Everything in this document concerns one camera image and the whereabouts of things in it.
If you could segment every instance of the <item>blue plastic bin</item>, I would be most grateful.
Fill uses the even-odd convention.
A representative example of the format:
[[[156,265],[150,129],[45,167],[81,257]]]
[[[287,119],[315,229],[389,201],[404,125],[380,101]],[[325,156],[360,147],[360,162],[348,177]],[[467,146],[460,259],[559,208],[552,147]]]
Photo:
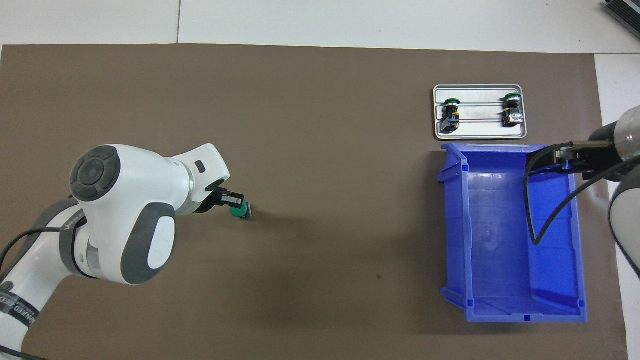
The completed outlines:
[[[442,295],[469,322],[586,322],[577,201],[534,246],[527,228],[527,153],[543,145],[450,143],[438,175],[447,217],[447,287]],[[531,211],[539,232],[575,189],[573,175],[531,177]]]

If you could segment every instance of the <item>black label with white text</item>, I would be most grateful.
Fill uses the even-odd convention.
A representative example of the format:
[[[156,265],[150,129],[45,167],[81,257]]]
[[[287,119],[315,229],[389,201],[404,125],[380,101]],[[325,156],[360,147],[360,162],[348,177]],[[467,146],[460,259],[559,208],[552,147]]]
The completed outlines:
[[[40,314],[26,300],[6,290],[0,290],[0,312],[12,316],[27,327],[31,327]]]

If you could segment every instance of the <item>silver rectangular tray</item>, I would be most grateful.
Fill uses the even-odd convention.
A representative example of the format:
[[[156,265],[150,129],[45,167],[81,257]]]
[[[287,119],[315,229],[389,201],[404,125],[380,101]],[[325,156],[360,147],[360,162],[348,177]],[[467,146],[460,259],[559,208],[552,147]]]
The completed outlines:
[[[504,96],[511,92],[522,94],[520,106],[524,121],[514,127],[504,127]],[[444,117],[444,102],[450,98],[460,100],[460,126],[452,133],[443,133],[440,123]],[[438,85],[433,88],[433,124],[440,140],[521,139],[527,136],[524,109],[524,94],[518,85]]]

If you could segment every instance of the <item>white floor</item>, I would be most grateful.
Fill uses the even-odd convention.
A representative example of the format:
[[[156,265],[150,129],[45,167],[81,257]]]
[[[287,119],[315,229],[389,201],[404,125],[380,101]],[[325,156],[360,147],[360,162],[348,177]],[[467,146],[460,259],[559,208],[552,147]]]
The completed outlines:
[[[598,0],[0,0],[0,44],[265,44],[593,53],[603,122],[640,104],[640,39]],[[640,281],[618,254],[629,359]]]

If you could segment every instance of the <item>brown table surface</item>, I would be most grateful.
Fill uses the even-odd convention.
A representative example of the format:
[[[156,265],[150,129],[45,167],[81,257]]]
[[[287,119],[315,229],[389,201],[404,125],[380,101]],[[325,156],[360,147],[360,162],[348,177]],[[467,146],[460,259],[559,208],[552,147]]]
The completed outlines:
[[[173,257],[130,287],[62,282],[23,349],[51,359],[626,359],[600,184],[579,198],[587,323],[468,323],[446,284],[437,84],[518,84],[529,135],[601,126],[594,59],[250,45],[5,46],[0,245],[69,194],[76,159],[211,142],[248,222],[180,218]]]

